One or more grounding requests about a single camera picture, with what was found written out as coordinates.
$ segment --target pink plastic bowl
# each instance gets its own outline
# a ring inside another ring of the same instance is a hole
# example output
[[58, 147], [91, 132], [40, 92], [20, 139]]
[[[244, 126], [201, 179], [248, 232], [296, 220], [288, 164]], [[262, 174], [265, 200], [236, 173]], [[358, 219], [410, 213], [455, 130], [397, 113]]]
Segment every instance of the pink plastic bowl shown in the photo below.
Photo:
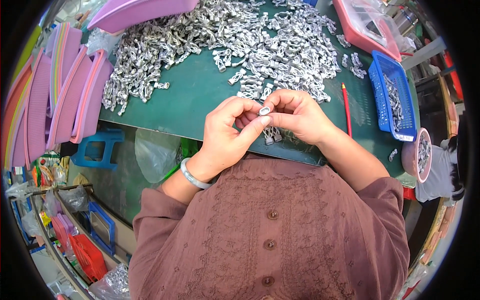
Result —
[[428, 174], [430, 173], [430, 167], [432, 166], [432, 152], [430, 152], [430, 157], [427, 162], [427, 166], [423, 173], [419, 173], [418, 170], [418, 161], [419, 161], [419, 143], [421, 134], [425, 134], [425, 140], [432, 143], [428, 131], [421, 127], [419, 133], [417, 134], [417, 139], [414, 142], [405, 142], [402, 146], [402, 166], [405, 169], [405, 172], [411, 176], [415, 176], [420, 183], [424, 183], [427, 180]]

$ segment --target blue plastic crate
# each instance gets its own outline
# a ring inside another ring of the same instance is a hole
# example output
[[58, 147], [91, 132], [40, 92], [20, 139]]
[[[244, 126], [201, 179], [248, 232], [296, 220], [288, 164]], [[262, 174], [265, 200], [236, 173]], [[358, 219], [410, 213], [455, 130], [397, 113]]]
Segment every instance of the blue plastic crate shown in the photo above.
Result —
[[[393, 138], [399, 141], [413, 142], [417, 139], [417, 125], [405, 71], [396, 60], [379, 51], [372, 51], [372, 56], [373, 62], [368, 68], [368, 74], [377, 105], [378, 127], [380, 130], [391, 132]], [[393, 127], [392, 107], [383, 73], [394, 83], [402, 104], [404, 119], [400, 123], [399, 132], [395, 132]]]
[[[95, 202], [88, 203], [90, 228], [92, 230], [92, 238], [102, 246], [102, 248], [110, 253], [115, 254], [115, 222], [105, 213], [105, 211]], [[105, 227], [108, 232], [97, 232], [92, 224], [94, 222], [93, 217], [98, 218], [98, 221], [103, 225], [99, 227]]]

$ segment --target fingernail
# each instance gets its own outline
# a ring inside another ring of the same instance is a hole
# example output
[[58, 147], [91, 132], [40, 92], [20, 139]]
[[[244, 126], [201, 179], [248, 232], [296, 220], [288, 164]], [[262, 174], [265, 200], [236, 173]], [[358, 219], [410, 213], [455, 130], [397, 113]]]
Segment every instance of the fingernail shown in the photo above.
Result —
[[269, 117], [269, 116], [260, 117], [260, 122], [262, 123], [263, 126], [267, 126], [268, 124], [270, 124], [271, 121], [272, 121], [272, 117]]

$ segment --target blue stool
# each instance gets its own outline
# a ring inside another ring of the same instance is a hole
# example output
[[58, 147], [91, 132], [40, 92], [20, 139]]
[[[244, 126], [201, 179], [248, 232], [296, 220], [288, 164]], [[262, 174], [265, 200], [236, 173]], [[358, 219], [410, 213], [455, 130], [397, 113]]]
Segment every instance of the blue stool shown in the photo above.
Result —
[[[78, 145], [78, 151], [70, 157], [73, 164], [79, 167], [90, 168], [105, 168], [117, 169], [117, 164], [111, 164], [110, 159], [112, 157], [113, 145], [115, 143], [122, 143], [125, 141], [125, 133], [122, 129], [109, 129], [98, 131], [95, 135], [87, 136], [82, 139], [82, 142]], [[91, 142], [104, 142], [105, 149], [101, 153], [101, 149], [89, 144]]]

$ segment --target red plastic basket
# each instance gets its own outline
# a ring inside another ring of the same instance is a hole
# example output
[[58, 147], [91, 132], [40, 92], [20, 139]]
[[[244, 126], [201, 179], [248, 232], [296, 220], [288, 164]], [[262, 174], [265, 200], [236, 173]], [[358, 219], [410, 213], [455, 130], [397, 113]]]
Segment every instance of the red plastic basket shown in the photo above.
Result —
[[68, 235], [73, 252], [88, 278], [96, 282], [107, 273], [102, 252], [84, 234]]

